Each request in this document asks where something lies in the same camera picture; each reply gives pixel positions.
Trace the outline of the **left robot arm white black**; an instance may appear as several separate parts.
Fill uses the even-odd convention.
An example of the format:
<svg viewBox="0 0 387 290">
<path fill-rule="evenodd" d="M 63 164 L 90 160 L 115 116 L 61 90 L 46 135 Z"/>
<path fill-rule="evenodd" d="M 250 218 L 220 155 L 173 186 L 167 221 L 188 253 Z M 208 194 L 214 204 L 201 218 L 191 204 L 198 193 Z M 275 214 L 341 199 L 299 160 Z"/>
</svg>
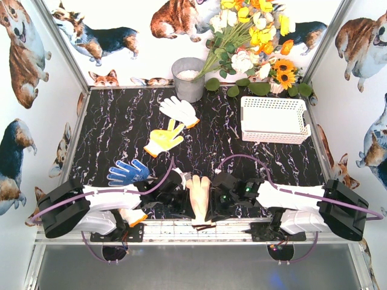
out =
<svg viewBox="0 0 387 290">
<path fill-rule="evenodd" d="M 161 178 L 148 178 L 121 187 L 93 187 L 71 179 L 40 198 L 32 222 L 42 224 L 45 237 L 88 231 L 115 240 L 126 227 L 147 218 L 144 210 L 157 204 L 172 215 L 195 218 L 187 181 L 190 173 L 173 169 Z"/>
</svg>

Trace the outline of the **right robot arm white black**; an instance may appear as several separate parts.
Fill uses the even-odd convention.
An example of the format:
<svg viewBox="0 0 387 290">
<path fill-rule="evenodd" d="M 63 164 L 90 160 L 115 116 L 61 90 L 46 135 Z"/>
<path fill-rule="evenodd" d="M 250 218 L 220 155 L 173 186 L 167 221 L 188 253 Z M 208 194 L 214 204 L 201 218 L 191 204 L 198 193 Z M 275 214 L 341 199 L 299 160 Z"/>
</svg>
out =
<svg viewBox="0 0 387 290">
<path fill-rule="evenodd" d="M 299 187 L 271 184 L 261 178 L 245 181 L 219 172 L 209 190 L 206 221 L 233 217 L 237 205 L 278 211 L 274 226 L 294 235 L 301 232 L 332 232 L 346 240 L 360 241 L 368 202 L 337 180 L 325 185 Z"/>
</svg>

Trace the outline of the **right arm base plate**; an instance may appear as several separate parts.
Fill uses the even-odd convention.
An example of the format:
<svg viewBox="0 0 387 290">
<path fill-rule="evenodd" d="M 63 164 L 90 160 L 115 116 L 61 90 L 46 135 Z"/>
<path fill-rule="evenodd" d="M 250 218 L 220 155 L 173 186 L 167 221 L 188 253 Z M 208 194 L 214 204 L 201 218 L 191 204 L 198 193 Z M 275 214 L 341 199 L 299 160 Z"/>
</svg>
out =
<svg viewBox="0 0 387 290">
<path fill-rule="evenodd" d="M 246 230 L 252 236 L 254 242 L 303 242 L 306 241 L 304 232 L 288 234 L 280 228 L 270 226 L 268 223 L 251 223 L 250 229 Z"/>
</svg>

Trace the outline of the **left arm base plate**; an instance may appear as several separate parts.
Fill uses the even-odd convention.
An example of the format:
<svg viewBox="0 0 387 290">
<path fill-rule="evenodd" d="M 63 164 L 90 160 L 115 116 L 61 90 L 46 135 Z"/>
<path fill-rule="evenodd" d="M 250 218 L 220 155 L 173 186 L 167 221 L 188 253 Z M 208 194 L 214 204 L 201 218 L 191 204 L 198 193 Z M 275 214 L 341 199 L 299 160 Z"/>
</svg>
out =
<svg viewBox="0 0 387 290">
<path fill-rule="evenodd" d="M 91 233 L 91 242 L 143 242 L 145 233 L 145 224 L 140 223 L 135 227 L 126 227 L 125 229 L 116 228 L 107 235 Z"/>
</svg>

